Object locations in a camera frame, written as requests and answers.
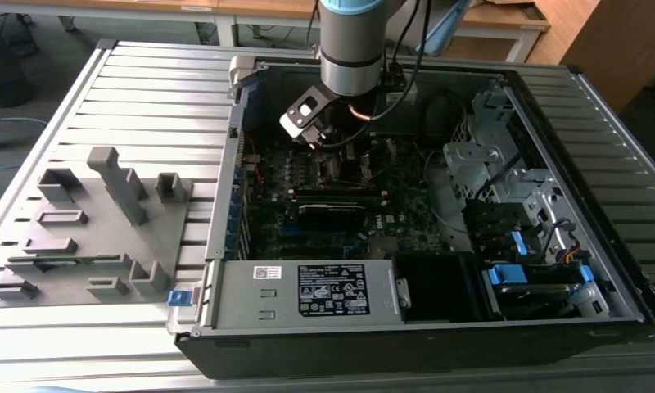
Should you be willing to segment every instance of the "blue plastic latch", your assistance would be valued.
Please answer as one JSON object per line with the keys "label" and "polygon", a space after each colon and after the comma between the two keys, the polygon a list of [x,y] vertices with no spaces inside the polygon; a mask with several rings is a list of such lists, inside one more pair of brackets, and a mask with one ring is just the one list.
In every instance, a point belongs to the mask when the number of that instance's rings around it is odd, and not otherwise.
{"label": "blue plastic latch", "polygon": [[593,273],[592,270],[589,269],[589,266],[584,266],[584,265],[580,266],[580,275],[584,282],[593,281]]}
{"label": "blue plastic latch", "polygon": [[524,239],[521,239],[521,234],[519,231],[512,231],[512,239],[516,243],[516,251],[520,253],[520,255],[527,255],[528,250],[525,249]]}
{"label": "blue plastic latch", "polygon": [[488,269],[489,283],[500,284],[525,284],[524,269],[520,264],[496,264]]}
{"label": "blue plastic latch", "polygon": [[190,307],[192,291],[170,291],[166,296],[166,305],[173,307]]}

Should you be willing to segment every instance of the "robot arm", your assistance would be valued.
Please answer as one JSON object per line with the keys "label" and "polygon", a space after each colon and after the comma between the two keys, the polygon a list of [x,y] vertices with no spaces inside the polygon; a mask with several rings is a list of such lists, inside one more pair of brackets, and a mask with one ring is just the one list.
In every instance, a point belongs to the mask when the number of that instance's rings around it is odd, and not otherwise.
{"label": "robot arm", "polygon": [[[278,122],[292,138],[300,137],[298,141],[302,139],[310,147],[320,147],[332,127],[329,119],[321,116],[322,111],[336,101],[355,102],[384,88],[383,75],[389,74],[395,81],[385,86],[389,91],[401,91],[395,103],[377,114],[373,111],[365,115],[352,105],[349,112],[368,123],[403,102],[423,54],[436,54],[448,44],[468,2],[408,0],[391,16],[388,10],[393,7],[387,0],[318,0],[321,84],[309,88],[281,116]],[[417,49],[417,62],[407,83],[395,57],[388,69],[383,69],[385,38],[397,41],[396,49],[401,43]]]}

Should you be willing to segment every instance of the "floor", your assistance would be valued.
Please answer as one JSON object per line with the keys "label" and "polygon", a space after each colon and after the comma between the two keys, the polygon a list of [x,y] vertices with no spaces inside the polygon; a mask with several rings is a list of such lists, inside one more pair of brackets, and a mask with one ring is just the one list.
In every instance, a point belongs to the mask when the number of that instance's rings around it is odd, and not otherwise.
{"label": "floor", "polygon": [[[198,43],[194,24],[184,22],[75,18],[78,30],[62,31],[54,16],[33,16],[33,37],[39,52],[22,61],[26,77],[35,84],[38,96],[25,105],[1,109],[0,117],[34,117],[47,120],[101,38],[158,43]],[[253,39],[249,27],[240,26],[240,43],[254,47],[305,47],[305,29],[262,28],[265,39]],[[317,40],[310,32],[309,41]],[[622,119],[655,159],[655,98],[643,92],[622,113]],[[37,124],[0,124],[0,166],[18,165],[39,135]],[[15,169],[0,170],[0,196]]]}

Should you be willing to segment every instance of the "table leg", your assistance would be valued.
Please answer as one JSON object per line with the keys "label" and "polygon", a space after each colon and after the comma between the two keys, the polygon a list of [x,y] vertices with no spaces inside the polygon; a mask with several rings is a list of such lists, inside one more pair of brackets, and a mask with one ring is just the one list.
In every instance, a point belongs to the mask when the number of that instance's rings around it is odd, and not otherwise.
{"label": "table leg", "polygon": [[252,27],[252,38],[261,39],[261,29],[258,25],[250,25]]}
{"label": "table leg", "polygon": [[533,44],[536,43],[537,36],[540,34],[541,33],[537,30],[521,31],[519,38],[516,41],[513,41],[512,49],[509,49],[509,53],[507,54],[507,59],[504,59],[504,61],[523,63],[529,52],[532,51]]}
{"label": "table leg", "polygon": [[218,42],[221,47],[237,45],[237,29],[233,15],[216,15],[216,26],[218,27]]}
{"label": "table leg", "polygon": [[74,16],[58,16],[57,19],[61,21],[62,28],[69,33],[77,30],[74,26]]}

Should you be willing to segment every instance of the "metal table surface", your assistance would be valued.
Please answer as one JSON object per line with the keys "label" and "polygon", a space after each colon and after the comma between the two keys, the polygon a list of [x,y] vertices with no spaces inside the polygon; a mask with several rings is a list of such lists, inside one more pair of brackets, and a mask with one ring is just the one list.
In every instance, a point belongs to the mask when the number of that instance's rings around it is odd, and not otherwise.
{"label": "metal table surface", "polygon": [[[305,52],[117,43],[97,49],[0,201],[0,275],[37,208],[45,168],[88,172],[93,145],[116,146],[141,178],[177,172],[194,181],[176,281],[201,277],[218,160],[230,101],[229,60],[237,54],[305,57]],[[581,75],[559,66],[432,61],[516,70],[543,107],[592,192],[655,284],[655,164]],[[563,378],[612,376],[631,386],[655,378],[655,337],[602,347],[541,367],[293,380],[209,381],[172,343],[165,304],[0,309],[0,391],[63,386],[90,391],[234,388],[345,389],[497,382],[537,390]]]}

